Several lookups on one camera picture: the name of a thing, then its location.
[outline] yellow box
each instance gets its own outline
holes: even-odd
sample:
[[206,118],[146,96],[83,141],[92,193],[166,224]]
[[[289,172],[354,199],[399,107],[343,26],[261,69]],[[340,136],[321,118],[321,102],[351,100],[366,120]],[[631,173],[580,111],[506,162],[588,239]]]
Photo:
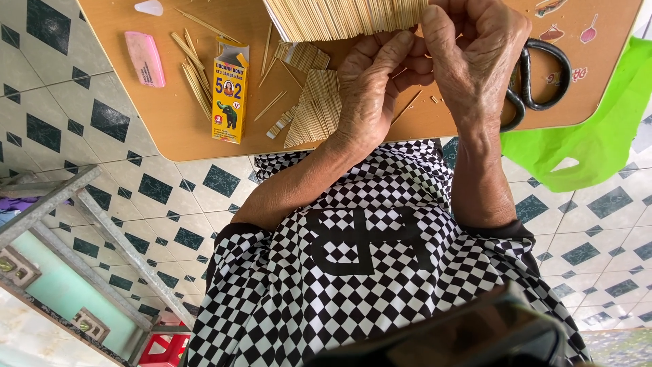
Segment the yellow box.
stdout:
[[213,69],[214,139],[240,144],[245,131],[249,45],[217,38],[221,54]]

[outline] hand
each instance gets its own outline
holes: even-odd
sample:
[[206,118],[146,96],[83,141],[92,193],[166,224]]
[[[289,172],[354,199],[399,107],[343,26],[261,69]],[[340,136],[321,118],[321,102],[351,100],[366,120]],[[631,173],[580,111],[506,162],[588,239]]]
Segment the hand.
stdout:
[[410,31],[363,37],[337,71],[342,96],[338,140],[362,161],[389,131],[398,94],[434,81],[424,41]]
[[530,21],[502,0],[430,4],[422,14],[423,35],[458,133],[498,136],[509,78]]

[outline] tiled floor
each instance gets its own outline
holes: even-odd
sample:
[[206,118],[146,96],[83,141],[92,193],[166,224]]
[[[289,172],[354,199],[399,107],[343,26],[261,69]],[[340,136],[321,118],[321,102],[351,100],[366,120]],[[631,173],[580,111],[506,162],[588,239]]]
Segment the tiled floor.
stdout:
[[[161,156],[74,0],[0,0],[0,9],[0,177],[65,180],[100,164],[89,192],[196,311],[215,232],[257,185],[250,158]],[[503,158],[541,272],[582,330],[652,327],[652,104],[644,117],[628,165],[595,187],[551,193]],[[443,143],[454,162],[456,139]],[[176,320],[74,205],[44,221],[141,312]]]

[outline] checkered fabric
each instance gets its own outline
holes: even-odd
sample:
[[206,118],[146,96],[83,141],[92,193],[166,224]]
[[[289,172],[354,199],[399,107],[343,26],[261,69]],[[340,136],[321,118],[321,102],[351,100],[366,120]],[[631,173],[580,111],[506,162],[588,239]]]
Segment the checkered fabric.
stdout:
[[[474,237],[451,218],[451,171],[434,149],[434,140],[384,144],[276,232],[218,237],[188,365],[301,365],[508,279],[564,324],[569,364],[590,360],[566,307],[521,261],[533,241]],[[258,178],[306,156],[257,157]]]

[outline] scissors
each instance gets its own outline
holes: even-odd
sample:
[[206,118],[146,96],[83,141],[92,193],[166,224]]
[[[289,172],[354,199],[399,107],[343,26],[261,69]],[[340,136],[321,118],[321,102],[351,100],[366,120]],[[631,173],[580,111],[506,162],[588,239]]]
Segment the scissors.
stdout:
[[[561,66],[559,88],[555,92],[555,95],[553,95],[549,101],[544,103],[536,103],[532,98],[532,87],[530,84],[531,62],[528,48],[535,48],[537,50],[548,52]],[[526,116],[526,107],[529,107],[534,111],[543,111],[559,103],[571,86],[572,68],[570,63],[571,62],[566,54],[564,54],[564,51],[559,47],[542,40],[532,38],[527,39],[526,45],[521,51],[521,56],[518,58],[517,64],[521,74],[521,94],[519,95],[511,88],[507,88],[507,100],[516,107],[516,115],[510,123],[501,126],[500,132],[504,133],[505,131],[513,130],[515,127],[519,126]]]

